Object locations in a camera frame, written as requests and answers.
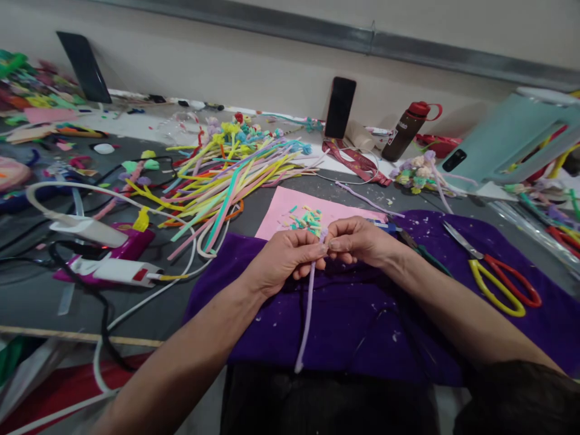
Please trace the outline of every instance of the purple cloth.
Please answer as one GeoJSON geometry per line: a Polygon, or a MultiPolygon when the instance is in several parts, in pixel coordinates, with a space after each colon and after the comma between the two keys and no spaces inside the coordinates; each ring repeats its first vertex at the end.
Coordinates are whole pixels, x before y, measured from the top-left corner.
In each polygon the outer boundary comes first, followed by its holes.
{"type": "MultiPolygon", "coordinates": [[[[482,295],[468,265],[468,253],[443,229],[443,218],[475,249],[517,269],[536,288],[540,308],[526,316],[506,316],[562,369],[580,367],[580,304],[534,267],[492,225],[439,212],[412,210],[398,222],[440,260],[454,277],[482,295]]],[[[265,241],[228,234],[217,258],[197,282],[185,321],[236,279],[265,241]]],[[[513,282],[520,288],[519,281],[513,282]]],[[[490,283],[490,290],[501,293],[490,283]]],[[[230,363],[254,362],[293,367],[303,328],[308,278],[290,279],[268,300],[230,355],[230,363]]],[[[509,305],[503,295],[500,300],[509,305]]],[[[381,271],[365,264],[328,262],[317,271],[304,367],[359,373],[412,382],[461,386],[467,363],[427,316],[381,271]]]]}

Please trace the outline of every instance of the black phone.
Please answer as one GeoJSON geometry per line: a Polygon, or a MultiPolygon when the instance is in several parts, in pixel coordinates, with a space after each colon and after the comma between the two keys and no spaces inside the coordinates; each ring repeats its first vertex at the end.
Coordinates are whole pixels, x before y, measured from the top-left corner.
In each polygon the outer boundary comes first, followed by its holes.
{"type": "Polygon", "coordinates": [[[346,131],[346,124],[349,122],[350,107],[355,96],[356,82],[335,77],[332,81],[330,102],[328,104],[328,115],[326,117],[326,127],[324,135],[329,138],[342,139],[346,131]]]}
{"type": "Polygon", "coordinates": [[[76,33],[61,31],[56,34],[71,61],[74,74],[79,80],[86,99],[96,103],[112,103],[109,90],[87,38],[76,33]]]}

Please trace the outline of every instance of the pink paper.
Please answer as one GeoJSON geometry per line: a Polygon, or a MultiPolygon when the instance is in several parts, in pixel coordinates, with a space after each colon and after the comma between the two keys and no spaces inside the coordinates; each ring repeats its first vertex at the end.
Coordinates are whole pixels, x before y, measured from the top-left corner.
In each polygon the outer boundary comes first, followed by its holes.
{"type": "Polygon", "coordinates": [[[71,149],[73,149],[73,147],[71,147],[68,143],[63,142],[57,142],[56,146],[60,148],[62,151],[70,151],[71,149]]]}
{"type": "Polygon", "coordinates": [[[77,114],[72,109],[26,108],[24,114],[31,124],[55,121],[75,121],[77,114]]]}
{"type": "Polygon", "coordinates": [[[307,195],[302,192],[297,192],[284,187],[277,187],[270,207],[260,228],[256,232],[256,237],[259,239],[270,240],[277,231],[288,230],[284,226],[284,222],[293,223],[290,219],[290,214],[301,218],[306,210],[302,208],[307,205],[313,210],[320,210],[322,212],[321,226],[328,227],[337,219],[350,218],[352,216],[362,216],[364,218],[378,219],[385,222],[385,214],[377,211],[363,210],[362,208],[349,207],[348,205],[337,204],[336,202],[327,201],[325,199],[316,198],[315,196],[307,195]],[[290,210],[297,205],[298,208],[290,213],[290,210]]]}

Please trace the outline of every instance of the forearm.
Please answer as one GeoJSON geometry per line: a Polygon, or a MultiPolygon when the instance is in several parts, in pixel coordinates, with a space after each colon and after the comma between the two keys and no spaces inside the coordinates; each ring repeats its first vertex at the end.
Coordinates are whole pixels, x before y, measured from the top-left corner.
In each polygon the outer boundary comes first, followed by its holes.
{"type": "Polygon", "coordinates": [[[242,279],[223,289],[141,366],[93,434],[174,433],[222,370],[265,299],[242,279]]]}
{"type": "Polygon", "coordinates": [[[441,273],[420,255],[388,260],[383,267],[406,290],[462,355],[474,364],[521,359],[562,370],[489,303],[441,273]]]}

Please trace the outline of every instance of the red cloth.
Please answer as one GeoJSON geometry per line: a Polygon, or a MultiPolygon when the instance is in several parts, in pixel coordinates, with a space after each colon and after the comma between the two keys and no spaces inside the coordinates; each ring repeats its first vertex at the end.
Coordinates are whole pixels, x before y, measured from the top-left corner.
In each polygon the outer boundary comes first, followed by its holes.
{"type": "MultiPolygon", "coordinates": [[[[126,358],[126,361],[130,366],[138,368],[148,359],[151,353],[130,356],[126,358]]],[[[120,369],[112,361],[101,363],[101,373],[111,389],[124,386],[133,375],[120,369]]],[[[29,423],[100,394],[101,391],[92,375],[92,364],[55,370],[0,424],[0,435],[6,435],[29,423]]],[[[47,427],[67,417],[61,417],[31,430],[27,432],[27,435],[40,433],[47,427]]]]}

